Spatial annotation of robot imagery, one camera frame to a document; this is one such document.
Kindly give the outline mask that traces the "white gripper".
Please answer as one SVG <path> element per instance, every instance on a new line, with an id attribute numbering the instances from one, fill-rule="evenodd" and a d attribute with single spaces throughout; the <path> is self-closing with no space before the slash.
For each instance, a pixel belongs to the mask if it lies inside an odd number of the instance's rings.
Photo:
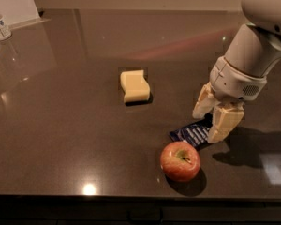
<path id="1" fill-rule="evenodd" d="M 265 77 L 255 78 L 246 75 L 231 66 L 223 56 L 217 59 L 210 72 L 210 82 L 202 86 L 192 112 L 195 119 L 202 119 L 214 109 L 208 143 L 225 140 L 244 117 L 242 102 L 217 105 L 218 100 L 232 102 L 255 100 L 266 83 Z"/>

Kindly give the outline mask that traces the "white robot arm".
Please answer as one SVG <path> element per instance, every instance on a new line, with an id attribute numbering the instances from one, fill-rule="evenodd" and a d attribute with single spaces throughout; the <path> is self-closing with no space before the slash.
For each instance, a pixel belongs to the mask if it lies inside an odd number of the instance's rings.
<path id="1" fill-rule="evenodd" d="M 281 0 L 241 0 L 248 23 L 219 57 L 193 110 L 213 115 L 208 142 L 224 140 L 244 117 L 244 103 L 256 99 L 281 60 Z"/>

